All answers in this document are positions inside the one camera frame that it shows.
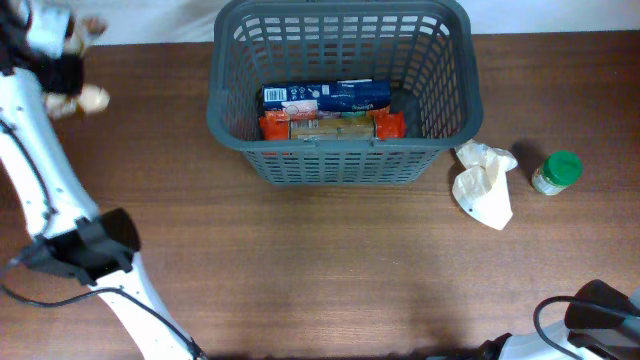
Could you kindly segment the blue carton box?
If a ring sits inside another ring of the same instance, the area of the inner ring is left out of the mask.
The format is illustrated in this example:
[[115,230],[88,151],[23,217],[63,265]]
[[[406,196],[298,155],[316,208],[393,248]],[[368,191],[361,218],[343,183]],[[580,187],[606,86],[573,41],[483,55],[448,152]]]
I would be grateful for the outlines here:
[[372,79],[271,84],[262,88],[262,99],[265,111],[282,110],[290,115],[368,111],[390,105],[391,85]]

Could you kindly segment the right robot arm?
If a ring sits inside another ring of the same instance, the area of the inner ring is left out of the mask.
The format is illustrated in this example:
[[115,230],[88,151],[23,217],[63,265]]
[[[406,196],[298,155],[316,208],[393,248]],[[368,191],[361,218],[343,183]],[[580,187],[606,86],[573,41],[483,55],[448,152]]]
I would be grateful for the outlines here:
[[[541,325],[550,305],[567,305],[564,319]],[[483,344],[475,359],[639,360],[639,292],[627,296],[601,280],[592,280],[573,296],[554,296],[534,309],[535,331],[505,334]]]

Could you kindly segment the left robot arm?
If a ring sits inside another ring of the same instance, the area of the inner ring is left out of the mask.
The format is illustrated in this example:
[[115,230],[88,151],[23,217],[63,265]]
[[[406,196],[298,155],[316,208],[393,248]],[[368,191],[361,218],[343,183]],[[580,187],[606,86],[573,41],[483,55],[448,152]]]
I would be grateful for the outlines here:
[[4,267],[75,279],[114,312],[146,359],[206,354],[171,317],[140,254],[122,208],[103,212],[76,177],[53,121],[106,109],[109,93],[84,80],[84,55],[106,30],[97,16],[63,5],[1,4],[1,163],[32,239]]

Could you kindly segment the orange pasta packet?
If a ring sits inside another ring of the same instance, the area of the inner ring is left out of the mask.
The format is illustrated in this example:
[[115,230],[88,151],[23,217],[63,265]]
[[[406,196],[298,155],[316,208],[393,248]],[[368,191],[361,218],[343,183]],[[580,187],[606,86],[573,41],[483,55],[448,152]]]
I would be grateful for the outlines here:
[[313,111],[301,118],[284,111],[267,111],[259,118],[265,140],[387,140],[403,138],[407,124],[402,112],[389,107],[364,112]]

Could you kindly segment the clear bread bag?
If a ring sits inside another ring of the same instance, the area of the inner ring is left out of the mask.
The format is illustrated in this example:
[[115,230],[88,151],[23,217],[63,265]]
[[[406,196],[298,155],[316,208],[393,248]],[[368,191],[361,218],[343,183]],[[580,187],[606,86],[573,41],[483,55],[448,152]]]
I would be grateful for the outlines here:
[[[75,54],[83,59],[87,49],[106,29],[107,23],[99,16],[87,16],[79,20],[72,16],[62,55]],[[85,82],[81,93],[75,96],[43,91],[44,106],[51,120],[73,115],[77,111],[85,114],[103,111],[109,100],[110,96],[104,88]]]

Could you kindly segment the grey plastic basket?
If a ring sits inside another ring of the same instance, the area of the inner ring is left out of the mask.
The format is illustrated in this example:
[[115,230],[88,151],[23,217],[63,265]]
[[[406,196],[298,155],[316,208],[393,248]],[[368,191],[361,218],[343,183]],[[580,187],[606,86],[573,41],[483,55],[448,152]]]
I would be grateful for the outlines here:
[[274,185],[404,184],[483,119],[455,1],[232,1],[207,125]]

